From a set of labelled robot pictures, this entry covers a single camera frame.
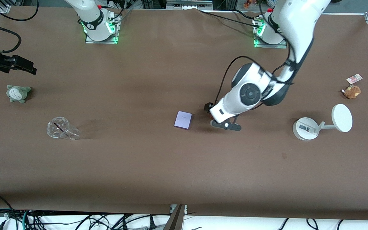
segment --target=clear plastic cup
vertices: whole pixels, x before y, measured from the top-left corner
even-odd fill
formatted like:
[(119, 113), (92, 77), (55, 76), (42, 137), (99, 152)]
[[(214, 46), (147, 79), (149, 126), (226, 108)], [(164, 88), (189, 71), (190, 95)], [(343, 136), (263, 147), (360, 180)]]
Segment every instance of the clear plastic cup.
[(80, 135), (79, 130), (71, 125), (69, 121), (63, 117), (52, 119), (48, 123), (46, 132), (50, 137), (68, 140), (77, 140), (79, 139)]

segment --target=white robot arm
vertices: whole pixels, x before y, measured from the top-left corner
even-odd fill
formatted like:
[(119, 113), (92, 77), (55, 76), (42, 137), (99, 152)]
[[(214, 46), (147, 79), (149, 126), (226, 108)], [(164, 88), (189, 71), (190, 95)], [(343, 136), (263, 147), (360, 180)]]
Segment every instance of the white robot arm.
[(215, 119), (212, 122), (222, 125), (259, 102), (273, 106), (285, 98), (311, 48), (315, 24), (329, 3), (330, 0), (279, 0), (272, 13), (264, 14), (271, 26), (266, 25), (261, 35), (263, 41), (277, 44), (285, 38), (289, 43), (290, 52), (282, 72), (276, 77), (258, 63), (242, 66), (232, 79), (231, 91), (209, 110)]
[(115, 33), (114, 13), (99, 9), (95, 0), (65, 0), (82, 21), (86, 34), (94, 41), (103, 41)]

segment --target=brown stuffed animal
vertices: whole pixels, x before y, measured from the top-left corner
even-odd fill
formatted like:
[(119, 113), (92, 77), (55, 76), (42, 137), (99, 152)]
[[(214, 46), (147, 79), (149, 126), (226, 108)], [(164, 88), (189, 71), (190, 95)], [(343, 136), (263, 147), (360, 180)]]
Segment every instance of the brown stuffed animal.
[(358, 86), (349, 86), (346, 90), (342, 90), (342, 92), (349, 99), (356, 98), (360, 93), (362, 93)]

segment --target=teal cable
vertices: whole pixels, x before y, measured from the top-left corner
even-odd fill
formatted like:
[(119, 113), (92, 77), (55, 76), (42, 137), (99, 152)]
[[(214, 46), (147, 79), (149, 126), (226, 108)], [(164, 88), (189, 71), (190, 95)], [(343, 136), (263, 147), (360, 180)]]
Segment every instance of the teal cable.
[(22, 230), (25, 230), (25, 218), (28, 214), (28, 210), (25, 211), (24, 216), (22, 217)]

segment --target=white stand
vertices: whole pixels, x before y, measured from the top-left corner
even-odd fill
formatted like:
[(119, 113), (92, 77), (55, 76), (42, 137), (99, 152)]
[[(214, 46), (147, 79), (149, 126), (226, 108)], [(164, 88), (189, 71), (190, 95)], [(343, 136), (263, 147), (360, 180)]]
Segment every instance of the white stand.
[(300, 140), (313, 140), (319, 135), (321, 129), (337, 129), (340, 132), (349, 132), (352, 129), (353, 117), (349, 108), (343, 104), (335, 105), (332, 109), (333, 125), (320, 125), (311, 118), (301, 118), (293, 124), (293, 133)]

